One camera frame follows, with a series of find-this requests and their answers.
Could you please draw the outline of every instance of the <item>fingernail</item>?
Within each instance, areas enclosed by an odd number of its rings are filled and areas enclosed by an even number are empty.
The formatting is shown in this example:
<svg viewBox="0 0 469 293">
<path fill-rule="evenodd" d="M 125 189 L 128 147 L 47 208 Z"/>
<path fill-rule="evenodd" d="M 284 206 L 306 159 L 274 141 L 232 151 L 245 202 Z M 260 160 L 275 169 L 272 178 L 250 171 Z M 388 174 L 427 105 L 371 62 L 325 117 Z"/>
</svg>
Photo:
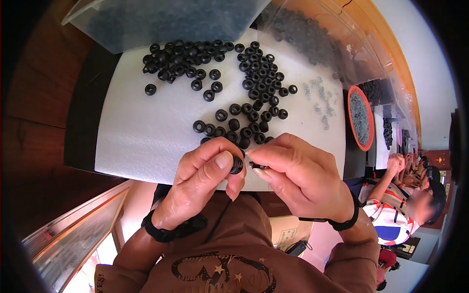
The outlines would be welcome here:
<svg viewBox="0 0 469 293">
<path fill-rule="evenodd" d="M 233 155 L 227 150 L 224 151 L 223 153 L 220 153 L 215 158 L 215 165 L 217 165 L 217 167 L 222 170 L 227 168 L 228 166 L 232 167 Z"/>
</svg>

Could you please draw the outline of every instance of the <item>star print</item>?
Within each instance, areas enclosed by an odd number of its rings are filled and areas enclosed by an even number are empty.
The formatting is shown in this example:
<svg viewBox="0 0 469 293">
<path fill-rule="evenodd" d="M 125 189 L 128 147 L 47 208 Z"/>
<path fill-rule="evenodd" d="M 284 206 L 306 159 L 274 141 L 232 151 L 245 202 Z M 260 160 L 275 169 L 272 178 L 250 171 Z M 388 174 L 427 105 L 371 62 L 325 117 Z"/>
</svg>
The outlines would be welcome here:
<svg viewBox="0 0 469 293">
<path fill-rule="evenodd" d="M 221 272 L 224 271 L 225 269 L 221 268 L 221 265 L 215 266 L 215 272 L 219 273 L 221 275 Z"/>
</svg>

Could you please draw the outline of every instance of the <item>orange bowl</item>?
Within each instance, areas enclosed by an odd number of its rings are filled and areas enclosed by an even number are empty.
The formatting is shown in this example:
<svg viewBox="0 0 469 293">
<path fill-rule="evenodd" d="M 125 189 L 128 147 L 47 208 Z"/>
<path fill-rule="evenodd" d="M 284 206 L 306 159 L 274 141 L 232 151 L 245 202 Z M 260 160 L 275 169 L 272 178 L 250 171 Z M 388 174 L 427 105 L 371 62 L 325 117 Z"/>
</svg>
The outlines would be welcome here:
<svg viewBox="0 0 469 293">
<path fill-rule="evenodd" d="M 355 129 L 354 129 L 353 123 L 352 123 L 352 114 L 350 113 L 350 94 L 352 94 L 353 92 L 358 93 L 358 95 L 362 97 L 363 102 L 365 103 L 365 106 L 366 106 L 366 109 L 367 109 L 367 113 L 368 113 L 368 125 L 370 126 L 370 135 L 369 135 L 369 139 L 368 139 L 368 142 L 367 142 L 366 145 L 361 145 L 360 142 L 358 141 L 358 138 L 356 137 Z M 367 150 L 370 149 L 371 144 L 373 143 L 373 135 L 375 133 L 375 125 L 374 125 L 374 122 L 373 122 L 373 113 L 371 112 L 370 103 L 368 103 L 368 99 L 366 98 L 365 94 L 362 92 L 362 90 L 359 87 L 353 85 L 348 90 L 347 106 L 348 106 L 348 119 L 350 121 L 350 126 L 352 127 L 352 132 L 353 132 L 353 136 L 355 137 L 356 144 L 358 144 L 358 147 L 361 150 L 367 151 Z"/>
</svg>

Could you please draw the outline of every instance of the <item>hand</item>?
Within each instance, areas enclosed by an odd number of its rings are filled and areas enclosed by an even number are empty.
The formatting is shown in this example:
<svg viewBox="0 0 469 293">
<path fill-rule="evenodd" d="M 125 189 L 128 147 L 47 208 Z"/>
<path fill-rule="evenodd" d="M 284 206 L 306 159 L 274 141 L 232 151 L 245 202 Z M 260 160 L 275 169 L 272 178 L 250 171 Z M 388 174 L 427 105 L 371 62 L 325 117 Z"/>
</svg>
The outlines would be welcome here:
<svg viewBox="0 0 469 293">
<path fill-rule="evenodd" d="M 287 133 L 246 154 L 255 163 L 270 167 L 253 171 L 269 183 L 293 215 L 338 223 L 352 218 L 352 195 L 340 179 L 334 155 Z"/>
<path fill-rule="evenodd" d="M 173 230 L 197 215 L 223 179 L 228 180 L 227 195 L 235 200 L 244 186 L 246 167 L 236 175 L 229 174 L 233 167 L 233 155 L 242 159 L 240 149 L 224 137 L 211 139 L 184 154 L 179 161 L 173 186 L 153 213 L 153 225 L 158 229 Z"/>
</svg>

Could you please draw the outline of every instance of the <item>striped shirt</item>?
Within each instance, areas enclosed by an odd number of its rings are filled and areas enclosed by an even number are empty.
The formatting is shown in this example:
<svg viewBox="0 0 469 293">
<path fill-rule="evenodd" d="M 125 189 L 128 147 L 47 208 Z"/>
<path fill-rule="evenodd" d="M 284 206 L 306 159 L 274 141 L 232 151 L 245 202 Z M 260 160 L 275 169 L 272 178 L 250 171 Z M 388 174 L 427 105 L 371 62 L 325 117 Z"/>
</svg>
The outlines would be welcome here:
<svg viewBox="0 0 469 293">
<path fill-rule="evenodd" d="M 363 210 L 370 217 L 381 245 L 404 243 L 419 225 L 409 218 L 406 202 L 408 195 L 398 186 L 390 183 L 381 201 L 366 200 L 379 179 L 368 180 L 363 184 L 358 199 L 364 203 Z"/>
</svg>

